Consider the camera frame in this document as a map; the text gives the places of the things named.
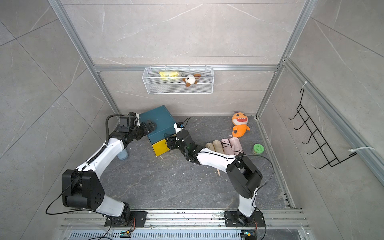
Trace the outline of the teal drawer cabinet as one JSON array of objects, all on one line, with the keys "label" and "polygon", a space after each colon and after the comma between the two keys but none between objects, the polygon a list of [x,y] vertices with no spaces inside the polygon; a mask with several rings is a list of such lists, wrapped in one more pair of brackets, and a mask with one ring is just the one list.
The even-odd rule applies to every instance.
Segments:
[{"label": "teal drawer cabinet", "polygon": [[149,120],[156,124],[156,129],[147,135],[152,145],[175,134],[174,124],[176,122],[166,106],[162,105],[139,114],[139,116],[140,123],[146,123]]}]

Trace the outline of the beige umbrella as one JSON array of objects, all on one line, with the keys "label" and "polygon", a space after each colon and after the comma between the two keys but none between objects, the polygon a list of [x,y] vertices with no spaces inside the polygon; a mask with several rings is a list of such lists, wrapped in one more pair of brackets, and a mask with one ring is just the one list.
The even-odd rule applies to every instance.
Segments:
[{"label": "beige umbrella", "polygon": [[215,151],[215,147],[212,143],[206,143],[206,148],[208,148],[209,150],[211,150],[213,152]]},{"label": "beige umbrella", "polygon": [[217,152],[217,153],[220,153],[220,154],[224,154],[224,149],[223,149],[223,146],[222,146],[222,143],[221,141],[219,140],[214,140],[212,142],[213,146],[214,146],[214,151]]}]

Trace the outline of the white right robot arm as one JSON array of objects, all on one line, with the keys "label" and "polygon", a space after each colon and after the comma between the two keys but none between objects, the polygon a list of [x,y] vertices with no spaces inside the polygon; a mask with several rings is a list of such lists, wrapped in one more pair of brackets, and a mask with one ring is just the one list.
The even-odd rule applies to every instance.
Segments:
[{"label": "white right robot arm", "polygon": [[237,211],[233,212],[235,222],[247,227],[256,222],[255,200],[263,175],[248,156],[243,153],[225,155],[197,145],[187,130],[181,130],[175,136],[167,137],[166,143],[170,150],[180,150],[185,159],[191,163],[225,172],[239,194],[239,206]]}]

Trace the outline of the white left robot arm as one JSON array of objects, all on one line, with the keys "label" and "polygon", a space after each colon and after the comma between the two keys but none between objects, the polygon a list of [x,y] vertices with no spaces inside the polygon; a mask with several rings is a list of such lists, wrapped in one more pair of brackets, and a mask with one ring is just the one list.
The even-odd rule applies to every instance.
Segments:
[{"label": "white left robot arm", "polygon": [[122,123],[113,132],[109,130],[109,120],[112,116],[106,118],[106,140],[101,148],[76,169],[66,170],[63,173],[62,201],[65,207],[77,211],[93,211],[112,220],[129,223],[132,220],[129,204],[107,196],[100,177],[128,144],[153,132],[156,124],[150,120],[141,123],[140,116],[133,112],[127,116],[117,117]]}]

